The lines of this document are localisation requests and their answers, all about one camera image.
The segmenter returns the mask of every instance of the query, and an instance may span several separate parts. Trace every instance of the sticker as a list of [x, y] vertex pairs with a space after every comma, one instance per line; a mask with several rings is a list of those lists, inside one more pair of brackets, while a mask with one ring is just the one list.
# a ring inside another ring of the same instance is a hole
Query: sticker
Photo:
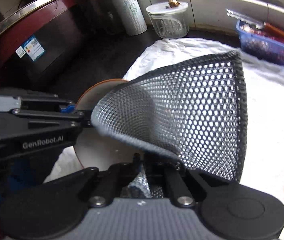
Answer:
[[22, 47], [33, 61], [36, 61], [45, 52], [34, 35], [31, 36], [26, 42], [24, 42], [22, 44]]
[[26, 54], [22, 46], [19, 46], [15, 52], [20, 58], [22, 58]]

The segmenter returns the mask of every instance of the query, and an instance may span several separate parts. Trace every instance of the black mesh fabric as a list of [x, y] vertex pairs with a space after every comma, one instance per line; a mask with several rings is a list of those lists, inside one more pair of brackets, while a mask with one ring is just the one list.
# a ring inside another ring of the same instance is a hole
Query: black mesh fabric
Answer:
[[150, 71], [117, 86], [93, 110], [92, 124], [143, 150], [240, 181], [247, 97], [237, 51]]

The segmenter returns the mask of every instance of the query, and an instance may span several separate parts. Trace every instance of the metal bolt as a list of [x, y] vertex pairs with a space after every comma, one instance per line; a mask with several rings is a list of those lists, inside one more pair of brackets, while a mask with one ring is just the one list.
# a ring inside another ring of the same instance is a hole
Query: metal bolt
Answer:
[[94, 196], [94, 197], [90, 198], [89, 202], [94, 206], [101, 206], [101, 205], [105, 204], [106, 200], [103, 197]]
[[186, 197], [186, 196], [179, 197], [178, 202], [183, 206], [188, 206], [188, 205], [191, 205], [193, 203], [193, 198]]

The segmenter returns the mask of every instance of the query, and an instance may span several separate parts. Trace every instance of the paper towel roll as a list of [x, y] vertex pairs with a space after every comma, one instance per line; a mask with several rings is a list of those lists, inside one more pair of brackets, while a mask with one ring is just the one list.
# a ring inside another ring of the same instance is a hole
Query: paper towel roll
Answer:
[[128, 35], [138, 35], [146, 31], [146, 23], [137, 0], [112, 0], [112, 2]]

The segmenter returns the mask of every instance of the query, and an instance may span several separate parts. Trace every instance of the jar lid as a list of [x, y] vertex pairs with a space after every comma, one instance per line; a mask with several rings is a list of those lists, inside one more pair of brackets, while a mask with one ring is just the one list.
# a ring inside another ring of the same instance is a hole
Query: jar lid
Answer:
[[174, 13], [185, 12], [189, 7], [189, 4], [187, 2], [179, 2], [179, 3], [180, 3], [179, 6], [173, 8], [170, 7], [169, 2], [156, 3], [146, 7], [146, 11], [149, 14], [174, 14]]

